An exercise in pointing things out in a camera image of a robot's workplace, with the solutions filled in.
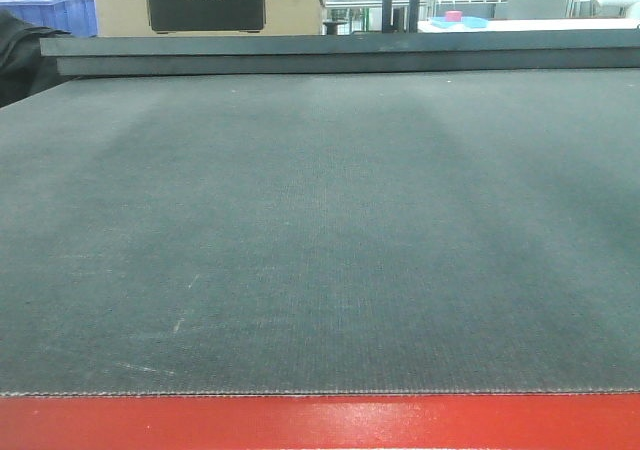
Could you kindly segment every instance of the red metal frame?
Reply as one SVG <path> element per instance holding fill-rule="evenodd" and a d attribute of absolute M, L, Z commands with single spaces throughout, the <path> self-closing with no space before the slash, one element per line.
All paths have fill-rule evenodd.
<path fill-rule="evenodd" d="M 0 450 L 638 449 L 640 394 L 0 399 Z"/>

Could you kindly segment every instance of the metal frame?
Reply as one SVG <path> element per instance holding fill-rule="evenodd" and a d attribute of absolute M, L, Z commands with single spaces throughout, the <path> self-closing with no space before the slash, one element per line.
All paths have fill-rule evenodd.
<path fill-rule="evenodd" d="M 640 67 L 639 30 L 47 39 L 66 76 Z"/>

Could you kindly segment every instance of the gray felt cutting surface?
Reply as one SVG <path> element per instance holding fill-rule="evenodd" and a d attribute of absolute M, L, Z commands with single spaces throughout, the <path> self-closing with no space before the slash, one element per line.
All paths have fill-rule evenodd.
<path fill-rule="evenodd" d="M 640 71 L 0 111 L 0 393 L 640 390 Z"/>

